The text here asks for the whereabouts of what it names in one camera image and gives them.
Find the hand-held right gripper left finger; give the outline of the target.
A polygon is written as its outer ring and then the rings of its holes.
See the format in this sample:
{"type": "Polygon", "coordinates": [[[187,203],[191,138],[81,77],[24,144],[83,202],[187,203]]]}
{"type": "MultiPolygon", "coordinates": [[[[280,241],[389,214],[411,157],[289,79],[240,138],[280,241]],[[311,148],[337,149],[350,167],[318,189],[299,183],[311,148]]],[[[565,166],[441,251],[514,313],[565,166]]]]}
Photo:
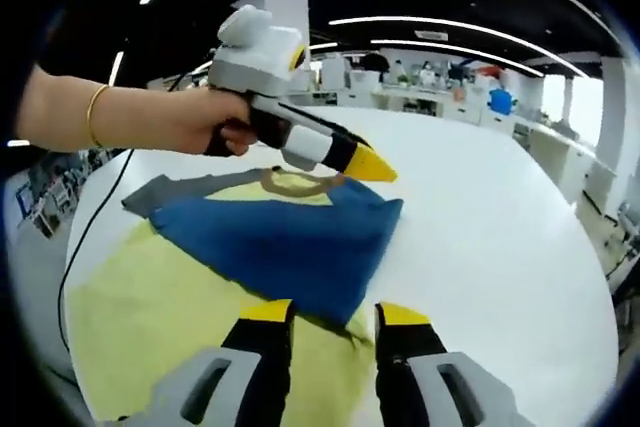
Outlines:
{"type": "Polygon", "coordinates": [[[151,426],[278,426],[290,392],[294,305],[245,310],[219,347],[204,349],[154,387],[151,426]]]}

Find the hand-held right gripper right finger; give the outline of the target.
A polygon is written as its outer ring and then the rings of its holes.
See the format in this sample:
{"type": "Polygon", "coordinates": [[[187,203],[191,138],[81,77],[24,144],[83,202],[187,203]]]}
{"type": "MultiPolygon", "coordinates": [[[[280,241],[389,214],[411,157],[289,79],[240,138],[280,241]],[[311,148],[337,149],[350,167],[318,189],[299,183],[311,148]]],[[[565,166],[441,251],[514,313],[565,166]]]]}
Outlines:
{"type": "Polygon", "coordinates": [[[530,426],[511,388],[446,349],[429,317],[376,305],[376,385],[386,426],[530,426]]]}

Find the person's left hand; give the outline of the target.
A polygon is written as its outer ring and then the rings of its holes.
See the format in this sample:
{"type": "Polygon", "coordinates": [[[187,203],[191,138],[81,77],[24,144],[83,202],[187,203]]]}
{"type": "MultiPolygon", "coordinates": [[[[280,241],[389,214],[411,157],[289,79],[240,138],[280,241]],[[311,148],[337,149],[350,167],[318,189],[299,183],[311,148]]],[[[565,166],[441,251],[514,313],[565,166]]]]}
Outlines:
{"type": "Polygon", "coordinates": [[[109,147],[201,154],[220,129],[224,146],[241,156],[257,141],[245,100],[208,88],[111,88],[96,103],[92,126],[100,143],[109,147]]]}

